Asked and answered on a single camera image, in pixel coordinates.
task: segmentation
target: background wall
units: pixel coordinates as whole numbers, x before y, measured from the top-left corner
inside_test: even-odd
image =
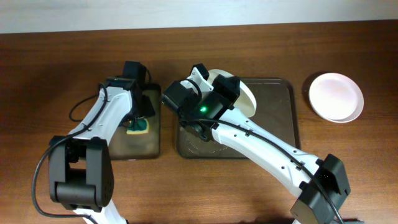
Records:
[[[0,0],[0,33],[398,19],[395,0]]]

